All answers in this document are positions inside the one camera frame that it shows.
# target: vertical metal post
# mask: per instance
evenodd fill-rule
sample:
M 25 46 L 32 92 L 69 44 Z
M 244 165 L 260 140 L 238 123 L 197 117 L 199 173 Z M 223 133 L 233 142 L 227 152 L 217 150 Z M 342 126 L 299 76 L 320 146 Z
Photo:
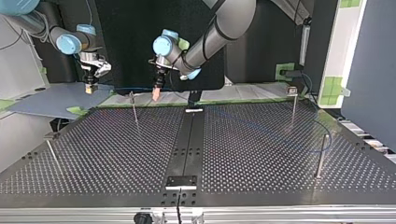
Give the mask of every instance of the vertical metal post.
M 294 120 L 294 115 L 296 114 L 296 108 L 297 108 L 297 97 L 298 95 L 294 96 L 294 106 L 293 106 L 293 120 Z
M 326 152 L 324 151 L 324 148 L 327 146 L 329 142 L 330 136 L 328 134 L 325 134 L 323 137 L 323 142 L 322 142 L 322 147 L 320 151 L 320 156 L 319 156 L 319 164 L 318 164 L 318 169 L 316 173 L 316 178 L 321 178 L 321 171 L 323 168 L 323 162 L 324 162 L 324 157 L 326 155 Z

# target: black cable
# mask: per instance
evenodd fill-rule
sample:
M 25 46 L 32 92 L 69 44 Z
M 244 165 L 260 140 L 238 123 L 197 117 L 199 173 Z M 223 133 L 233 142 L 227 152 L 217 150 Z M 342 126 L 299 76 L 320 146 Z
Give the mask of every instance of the black cable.
M 15 44 L 17 44 L 18 41 L 20 41 L 20 39 L 22 38 L 22 35 L 23 35 L 23 30 L 21 30 L 21 34 L 18 36 L 18 38 L 12 44 L 9 44 L 9 45 L 7 45 L 5 47 L 0 48 L 0 50 L 11 48 Z
M 298 1 L 297 7 L 296 7 L 296 12 L 294 13 L 294 38 L 296 37 L 296 32 L 297 32 L 297 15 L 298 15 L 298 9 L 300 7 L 301 0 Z
M 181 213 L 180 213 L 180 207 L 179 207 L 179 205 L 180 205 L 180 193 L 181 193 L 181 191 L 179 192 L 179 195 L 178 195 L 177 207 L 176 207 L 178 224 L 182 224 Z
M 304 84 L 305 84 L 305 86 L 307 87 L 307 86 L 308 86 L 308 83 L 306 82 L 306 79 L 305 79 L 305 77 L 304 77 L 304 75 L 303 75 L 303 72 L 300 71 L 300 73 L 301 73 L 301 77 L 303 78 Z M 312 91 L 312 86 L 311 86 L 310 88 L 308 87 L 308 90 L 309 90 L 309 94 L 312 96 L 312 98 L 314 98 L 315 104 L 318 105 L 318 100 L 317 100 L 317 98 L 315 98 L 315 96 L 314 96 L 314 93 L 313 93 L 313 91 Z

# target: white cable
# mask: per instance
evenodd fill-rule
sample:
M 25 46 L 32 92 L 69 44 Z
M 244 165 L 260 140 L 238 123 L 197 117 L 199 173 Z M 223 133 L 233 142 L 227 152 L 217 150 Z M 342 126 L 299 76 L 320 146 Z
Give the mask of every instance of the white cable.
M 92 18 L 91 6 L 90 6 L 90 3 L 88 2 L 88 0 L 85 0 L 85 2 L 87 3 L 88 10 L 90 11 L 90 17 L 91 17 L 90 25 L 92 25 L 93 18 Z

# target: black wall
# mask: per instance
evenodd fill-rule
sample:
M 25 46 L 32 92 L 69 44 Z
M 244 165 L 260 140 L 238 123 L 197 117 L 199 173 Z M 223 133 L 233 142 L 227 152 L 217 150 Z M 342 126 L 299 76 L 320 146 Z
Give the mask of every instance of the black wall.
M 304 72 L 312 79 L 312 91 L 318 93 L 329 51 L 338 0 L 317 0 L 312 17 Z
M 234 83 L 274 82 L 276 65 L 298 63 L 301 29 L 270 0 L 258 0 L 247 33 L 226 48 L 227 77 Z
M 96 0 L 107 55 L 113 65 L 116 87 L 151 87 L 154 56 L 152 43 L 164 28 L 179 32 L 194 44 L 205 32 L 213 13 L 198 0 Z M 224 58 L 219 52 L 203 67 L 194 81 L 180 83 L 176 90 L 216 90 L 224 84 Z

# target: metal bracket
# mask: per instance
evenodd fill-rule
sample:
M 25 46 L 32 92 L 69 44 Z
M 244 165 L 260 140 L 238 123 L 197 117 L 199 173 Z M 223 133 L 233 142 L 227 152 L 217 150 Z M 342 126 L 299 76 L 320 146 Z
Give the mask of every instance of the metal bracket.
M 201 100 L 202 91 L 190 91 L 189 95 L 189 106 L 186 109 L 186 113 L 197 113 L 203 112 L 204 110 L 197 105 Z
M 197 176 L 168 176 L 166 190 L 196 190 Z
M 349 97 L 350 96 L 350 90 L 347 88 L 342 88 L 341 89 L 341 95 L 345 96 L 345 97 Z

